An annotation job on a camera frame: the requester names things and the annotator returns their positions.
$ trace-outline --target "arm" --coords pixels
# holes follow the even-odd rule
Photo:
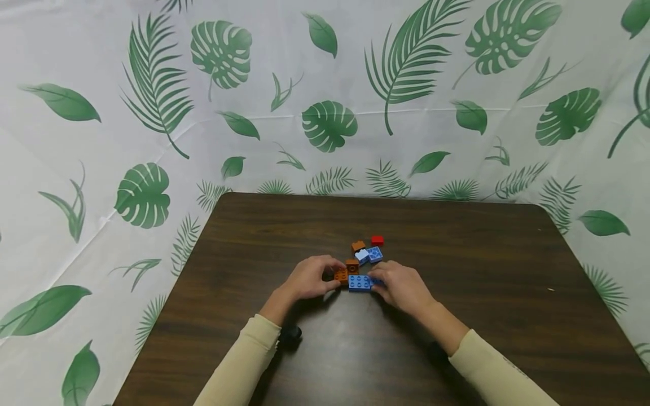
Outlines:
[[[315,298],[340,286],[338,281],[324,282],[327,267],[345,268],[329,255],[310,257],[296,268],[266,304],[250,318],[239,338],[216,368],[194,402],[194,406],[247,405],[262,373],[276,353],[280,326],[299,299]]]
[[[372,290],[420,322],[488,405],[557,405],[506,357],[436,301],[416,270],[389,261],[376,265],[368,276],[384,282],[385,287],[374,285]]]

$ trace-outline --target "dark brown table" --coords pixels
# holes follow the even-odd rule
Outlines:
[[[386,260],[418,269],[561,405],[650,403],[650,375],[539,207],[226,194],[115,406],[192,405],[299,260],[345,260],[351,242],[374,234],[385,237]],[[276,356],[252,405],[481,404],[452,367],[426,356],[430,338],[371,294],[301,303],[290,320],[304,339]]]

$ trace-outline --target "fabric backdrop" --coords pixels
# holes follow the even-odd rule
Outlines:
[[[112,403],[231,190],[540,205],[648,366],[649,17],[646,0],[4,1],[2,403]]]

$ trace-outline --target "beige sleeve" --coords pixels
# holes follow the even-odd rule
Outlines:
[[[449,361],[490,406],[558,405],[474,330],[465,335]]]
[[[280,327],[256,314],[216,367],[194,406],[243,406],[276,353]]]

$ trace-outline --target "right hand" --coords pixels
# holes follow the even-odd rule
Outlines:
[[[386,303],[416,319],[437,303],[417,270],[393,260],[378,263],[368,272],[368,276],[383,281],[385,285],[373,285],[373,292],[381,295]]]

